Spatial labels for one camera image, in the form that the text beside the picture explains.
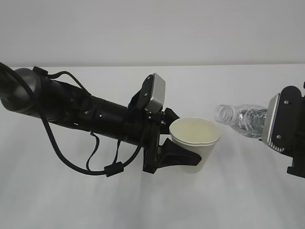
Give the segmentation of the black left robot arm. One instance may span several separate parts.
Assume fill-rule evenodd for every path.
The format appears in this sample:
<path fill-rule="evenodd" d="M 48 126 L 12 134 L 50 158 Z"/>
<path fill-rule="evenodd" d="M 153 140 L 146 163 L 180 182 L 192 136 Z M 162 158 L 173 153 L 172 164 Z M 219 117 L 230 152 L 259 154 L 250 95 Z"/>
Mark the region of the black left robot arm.
<path fill-rule="evenodd" d="M 150 74 L 128 106 L 91 95 L 80 82 L 61 82 L 62 72 L 49 74 L 39 67 L 13 70 L 0 67 L 0 101 L 9 111 L 41 119 L 58 158 L 71 169 L 89 176 L 116 175 L 143 151 L 143 170 L 148 173 L 162 167 L 196 166 L 201 156 L 184 149 L 170 139 L 160 144 L 160 136 L 170 133 L 170 125 L 178 119 L 170 109 L 163 109 L 165 80 Z M 102 171 L 81 168 L 60 151 L 50 124 L 103 135 L 136 146 L 126 162 L 115 159 Z"/>

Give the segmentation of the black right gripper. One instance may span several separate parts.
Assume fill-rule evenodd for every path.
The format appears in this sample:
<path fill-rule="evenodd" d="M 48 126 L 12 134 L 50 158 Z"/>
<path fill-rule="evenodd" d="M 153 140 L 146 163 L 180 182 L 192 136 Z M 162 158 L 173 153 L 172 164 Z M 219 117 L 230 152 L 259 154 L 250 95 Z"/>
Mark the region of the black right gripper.
<path fill-rule="evenodd" d="M 302 109 L 298 118 L 297 131 L 288 148 L 292 165 L 287 168 L 287 173 L 296 177 L 305 177 L 305 97 L 302 98 Z"/>

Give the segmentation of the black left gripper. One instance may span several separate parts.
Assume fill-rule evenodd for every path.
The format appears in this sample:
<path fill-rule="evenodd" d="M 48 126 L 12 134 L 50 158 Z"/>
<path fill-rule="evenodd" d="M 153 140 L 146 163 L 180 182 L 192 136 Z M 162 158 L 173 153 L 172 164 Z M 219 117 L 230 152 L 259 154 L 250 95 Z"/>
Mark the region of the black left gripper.
<path fill-rule="evenodd" d="M 170 125 L 180 117 L 171 109 L 161 109 L 148 117 L 149 130 L 145 137 L 143 171 L 154 174 L 158 168 L 171 166 L 197 166 L 202 157 L 167 138 L 160 146 L 160 135 L 170 134 Z"/>

